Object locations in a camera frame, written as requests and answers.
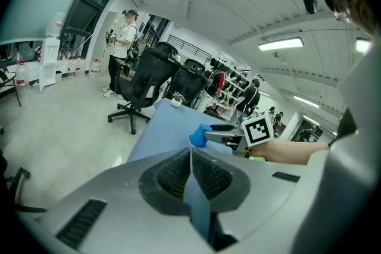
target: white cube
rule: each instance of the white cube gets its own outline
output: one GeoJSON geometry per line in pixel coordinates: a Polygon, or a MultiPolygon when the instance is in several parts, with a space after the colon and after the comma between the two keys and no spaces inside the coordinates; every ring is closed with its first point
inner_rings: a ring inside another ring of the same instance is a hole
{"type": "Polygon", "coordinates": [[[273,126],[266,111],[253,114],[242,123],[248,147],[271,140],[274,137],[273,126]]]}

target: blue cup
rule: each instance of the blue cup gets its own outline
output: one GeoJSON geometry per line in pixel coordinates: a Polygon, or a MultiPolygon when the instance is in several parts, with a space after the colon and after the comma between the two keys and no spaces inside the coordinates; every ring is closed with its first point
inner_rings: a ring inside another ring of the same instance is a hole
{"type": "Polygon", "coordinates": [[[196,148],[204,148],[207,144],[204,133],[211,130],[212,128],[208,124],[200,124],[196,131],[189,136],[189,143],[196,148]]]}

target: chair wheel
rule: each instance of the chair wheel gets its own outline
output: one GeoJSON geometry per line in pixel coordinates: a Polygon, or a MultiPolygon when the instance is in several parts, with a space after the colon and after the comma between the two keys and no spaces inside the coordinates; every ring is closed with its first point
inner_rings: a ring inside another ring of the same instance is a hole
{"type": "Polygon", "coordinates": [[[23,175],[25,176],[25,178],[29,179],[30,178],[30,171],[24,170],[23,175]]]}

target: black pants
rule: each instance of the black pants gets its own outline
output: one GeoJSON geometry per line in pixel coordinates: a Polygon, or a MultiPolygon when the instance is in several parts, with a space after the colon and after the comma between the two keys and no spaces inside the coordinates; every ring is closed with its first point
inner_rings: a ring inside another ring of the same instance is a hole
{"type": "Polygon", "coordinates": [[[110,89],[115,92],[115,78],[117,76],[118,64],[116,61],[117,57],[110,55],[110,60],[108,61],[108,73],[110,74],[110,89]]]}

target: small potted plant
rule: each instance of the small potted plant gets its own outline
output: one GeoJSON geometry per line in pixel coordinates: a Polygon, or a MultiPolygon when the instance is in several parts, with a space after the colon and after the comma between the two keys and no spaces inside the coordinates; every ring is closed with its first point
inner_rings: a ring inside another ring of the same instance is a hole
{"type": "Polygon", "coordinates": [[[185,101],[184,96],[182,96],[179,92],[175,92],[173,94],[173,97],[172,97],[172,100],[171,100],[171,104],[174,107],[179,107],[182,104],[183,101],[185,101]]]}

